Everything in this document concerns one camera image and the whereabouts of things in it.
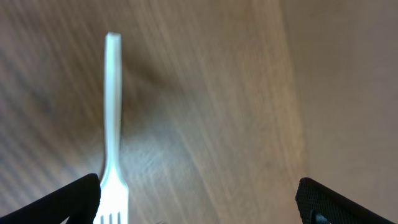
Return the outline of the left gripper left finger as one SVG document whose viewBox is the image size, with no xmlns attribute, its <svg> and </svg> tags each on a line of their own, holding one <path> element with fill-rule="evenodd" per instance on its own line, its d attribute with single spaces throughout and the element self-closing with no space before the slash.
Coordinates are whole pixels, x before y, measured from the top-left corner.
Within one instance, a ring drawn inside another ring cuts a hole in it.
<svg viewBox="0 0 398 224">
<path fill-rule="evenodd" d="M 91 173 L 15 212 L 1 217 L 2 224 L 93 223 L 101 198 L 100 180 Z"/>
</svg>

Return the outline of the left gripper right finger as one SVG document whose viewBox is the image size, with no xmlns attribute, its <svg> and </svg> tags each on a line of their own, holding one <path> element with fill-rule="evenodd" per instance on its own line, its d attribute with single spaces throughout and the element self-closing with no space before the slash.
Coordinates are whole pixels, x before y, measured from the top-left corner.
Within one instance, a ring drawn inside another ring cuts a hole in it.
<svg viewBox="0 0 398 224">
<path fill-rule="evenodd" d="M 393 224 L 309 177 L 300 179 L 295 201 L 303 224 Z"/>
</svg>

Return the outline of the white plastic fork long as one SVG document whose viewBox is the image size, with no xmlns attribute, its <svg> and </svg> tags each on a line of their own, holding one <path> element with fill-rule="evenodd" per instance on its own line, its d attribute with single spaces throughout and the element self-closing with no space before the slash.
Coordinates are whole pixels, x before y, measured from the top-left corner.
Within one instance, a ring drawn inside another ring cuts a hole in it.
<svg viewBox="0 0 398 224">
<path fill-rule="evenodd" d="M 120 166 L 122 111 L 122 40 L 109 32 L 104 42 L 104 170 L 94 223 L 128 223 L 129 188 Z"/>
</svg>

